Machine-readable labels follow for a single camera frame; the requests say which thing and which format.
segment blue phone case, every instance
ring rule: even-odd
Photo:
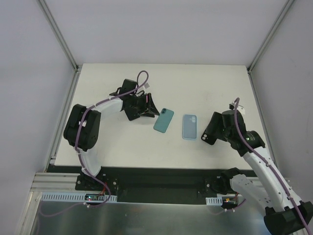
[[[167,130],[167,127],[169,126],[172,117],[174,115],[174,111],[169,109],[162,109],[160,116],[157,118],[155,125],[153,126],[153,129],[156,131],[165,133]]]
[[[185,114],[182,118],[182,138],[184,140],[197,139],[197,116]]]

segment black mounting base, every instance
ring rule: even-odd
[[[80,167],[52,166],[49,172],[81,173]],[[165,169],[103,167],[98,177],[106,182],[118,202],[205,205],[206,197],[216,197],[213,182],[223,169]],[[247,177],[255,177],[252,170],[243,170]],[[76,190],[102,191],[99,183],[92,184],[90,177],[80,174]]]

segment light blue phone case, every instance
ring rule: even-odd
[[[184,140],[197,139],[197,116],[185,114],[182,118],[182,138]]]
[[[160,116],[157,118],[155,125],[153,126],[153,129],[156,131],[165,133],[167,130],[167,127],[169,126],[172,117],[174,115],[174,111],[169,109],[162,109]]]

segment metal frame edge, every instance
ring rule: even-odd
[[[68,93],[67,93],[66,98],[64,100],[64,104],[62,106],[62,113],[61,113],[61,116],[60,116],[59,121],[58,121],[58,125],[57,125],[56,131],[55,131],[55,135],[54,135],[52,144],[51,144],[49,151],[48,151],[48,157],[46,160],[45,170],[47,170],[47,168],[50,164],[51,157],[56,156],[57,150],[59,148],[59,145],[61,142],[61,137],[62,137],[62,131],[65,127],[66,118],[67,118],[67,115],[69,113],[70,105],[73,101],[73,97],[74,97],[74,93],[75,93],[76,86],[78,83],[80,72],[81,72],[81,66],[79,66],[77,71],[74,73],[71,85],[69,87]]]
[[[30,192],[16,234],[29,235],[35,222],[42,192]]]
[[[262,127],[263,127],[263,130],[264,130],[264,134],[265,134],[265,139],[268,143],[268,150],[269,150],[269,153],[275,163],[276,164],[276,160],[275,160],[275,156],[274,156],[274,152],[273,152],[273,148],[272,148],[272,145],[270,143],[270,139],[269,139],[269,135],[268,135],[268,130],[267,130],[267,127],[265,125],[265,121],[264,121],[264,115],[263,115],[263,111],[262,111],[262,106],[260,104],[260,100],[259,100],[259,97],[258,97],[258,94],[257,94],[257,91],[255,89],[255,86],[254,86],[254,83],[253,83],[253,79],[252,79],[252,75],[251,73],[248,72],[248,76],[249,76],[249,80],[250,80],[250,84],[251,84],[251,88],[252,88],[252,92],[253,92],[253,96],[254,96],[254,99],[255,99],[255,103],[256,103],[256,106],[258,108],[258,111],[259,111],[259,116],[260,116],[260,119],[261,119],[261,124],[262,124]]]
[[[285,16],[290,11],[293,4],[296,2],[296,0],[287,0],[283,8],[281,9],[280,13],[278,14],[274,24],[270,28],[268,34],[266,35],[265,39],[263,40],[259,50],[257,51],[256,55],[254,56],[250,66],[248,67],[248,72],[251,73],[251,71],[254,69],[260,58],[262,57],[265,50],[268,48],[268,45],[270,44],[272,38],[274,37],[275,33],[277,32],[277,29],[281,25],[282,21],[284,20]]]
[[[71,51],[69,50],[69,47],[46,3],[45,0],[37,0],[37,3],[39,5],[39,7],[41,8],[41,10],[43,11],[44,15],[45,15],[45,18],[47,19],[56,39],[58,40],[62,50],[64,51],[67,59],[69,60],[69,62],[71,63],[72,67],[76,70],[78,68],[78,65],[71,53]]]

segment cable clip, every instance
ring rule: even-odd
[[[77,156],[79,156],[80,151],[79,151],[79,150],[78,150],[78,151],[76,151],[75,147],[73,147],[73,149],[74,149],[75,154],[76,154]]]

